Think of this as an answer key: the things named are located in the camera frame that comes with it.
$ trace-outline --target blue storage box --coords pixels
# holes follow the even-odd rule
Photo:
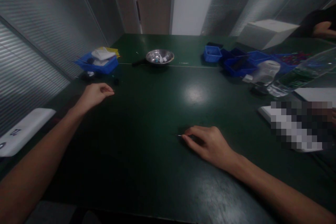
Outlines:
[[[238,56],[247,55],[247,52],[244,52],[244,51],[240,50],[239,48],[233,48],[231,51],[227,51],[223,48],[223,49],[221,49],[220,53],[223,56],[223,60],[238,57]]]
[[[239,70],[235,71],[231,68],[238,60],[242,57],[235,57],[231,59],[227,59],[224,62],[224,68],[232,75],[233,77],[245,76],[246,74],[253,73],[257,68],[247,60]]]
[[[297,65],[288,65],[287,63],[285,63],[285,62],[283,62],[281,60],[281,57],[287,56],[287,55],[291,55],[291,54],[276,54],[276,55],[271,55],[271,57],[274,58],[274,61],[280,63],[280,65],[281,65],[280,71],[278,72],[279,75],[288,73],[289,71],[292,71],[294,68],[297,67]]]
[[[90,52],[81,57],[83,61],[78,59],[75,61],[75,63],[78,66],[80,66],[84,71],[99,72],[102,74],[109,74],[119,64],[117,60],[117,56],[113,56],[112,59],[110,59],[104,66],[97,66],[97,65],[91,65],[91,64],[85,63],[89,58],[92,58],[92,55]]]
[[[247,55],[247,52],[240,50],[239,48],[235,47],[231,50],[231,53],[237,57],[237,56],[245,56]]]
[[[222,57],[219,47],[205,46],[204,49],[204,60],[206,62],[218,62]]]
[[[259,63],[266,60],[274,60],[273,57],[260,51],[248,52],[248,55],[249,55],[249,62],[254,66],[257,66]]]
[[[276,55],[268,55],[260,51],[252,51],[249,52],[249,62],[254,66],[257,66],[259,63],[266,61],[266,60],[273,60],[278,62],[281,65],[281,68],[278,72],[279,75],[288,73],[289,71],[293,70],[297,65],[288,65],[283,62],[280,58],[282,56],[290,55],[290,54],[276,54]]]

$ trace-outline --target person's right hand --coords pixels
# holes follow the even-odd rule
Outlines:
[[[79,114],[85,114],[92,107],[101,103],[106,97],[114,95],[113,89],[106,83],[88,85],[84,93],[73,107]]]
[[[202,139],[204,144],[195,143],[189,135]],[[187,129],[182,138],[201,158],[220,169],[230,172],[239,162],[240,155],[230,148],[217,127],[194,126]]]

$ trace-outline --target metal bowl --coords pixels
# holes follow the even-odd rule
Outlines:
[[[157,65],[165,65],[174,59],[174,54],[171,51],[158,49],[147,53],[146,60],[149,63]]]

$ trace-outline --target person's left hand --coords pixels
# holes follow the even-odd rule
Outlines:
[[[101,103],[106,97],[114,95],[113,89],[106,83],[91,84],[73,107],[79,114],[85,114],[89,109]]]

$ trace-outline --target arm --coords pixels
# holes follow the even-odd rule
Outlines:
[[[105,83],[86,87],[76,105],[0,182],[0,223],[23,223],[53,178],[85,113],[114,95]]]
[[[336,31],[330,30],[331,22],[322,22],[314,26],[313,37],[336,38]]]
[[[201,138],[200,146],[189,135]],[[292,187],[266,173],[234,152],[216,127],[194,126],[182,138],[203,159],[227,171],[264,198],[290,223],[336,223],[336,217]]]

